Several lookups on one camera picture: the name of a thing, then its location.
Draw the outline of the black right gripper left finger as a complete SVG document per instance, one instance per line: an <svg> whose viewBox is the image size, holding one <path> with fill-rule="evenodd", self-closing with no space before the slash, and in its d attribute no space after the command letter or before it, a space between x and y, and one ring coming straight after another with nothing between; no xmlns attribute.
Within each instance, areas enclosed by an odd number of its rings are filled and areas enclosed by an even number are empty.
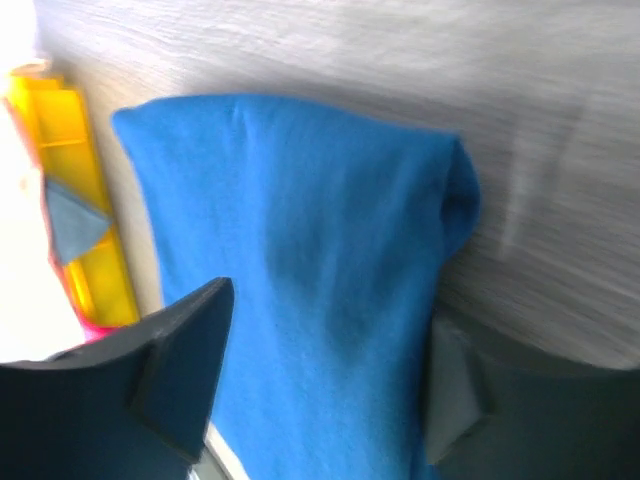
<svg viewBox="0 0 640 480"><path fill-rule="evenodd" d="M5 479L185 479L201 458L234 305L227 278L109 336L1 368Z"/></svg>

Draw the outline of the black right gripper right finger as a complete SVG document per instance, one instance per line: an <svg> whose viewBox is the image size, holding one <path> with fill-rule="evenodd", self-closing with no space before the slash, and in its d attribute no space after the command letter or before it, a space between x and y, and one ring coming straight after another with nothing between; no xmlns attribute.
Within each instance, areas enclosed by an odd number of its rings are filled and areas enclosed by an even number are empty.
<svg viewBox="0 0 640 480"><path fill-rule="evenodd" d="M427 462L443 479L636 479L639 370L569 360L452 309L431 320Z"/></svg>

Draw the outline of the blue Mickey print t-shirt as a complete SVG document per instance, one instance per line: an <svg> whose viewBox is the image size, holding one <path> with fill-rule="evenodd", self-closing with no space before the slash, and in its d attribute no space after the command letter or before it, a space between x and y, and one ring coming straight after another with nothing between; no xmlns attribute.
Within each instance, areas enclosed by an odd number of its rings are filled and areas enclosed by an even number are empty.
<svg viewBox="0 0 640 480"><path fill-rule="evenodd" d="M431 479L420 381L442 266L480 211L451 132L257 94L157 99L113 130L164 299L228 277L212 420L252 479Z"/></svg>

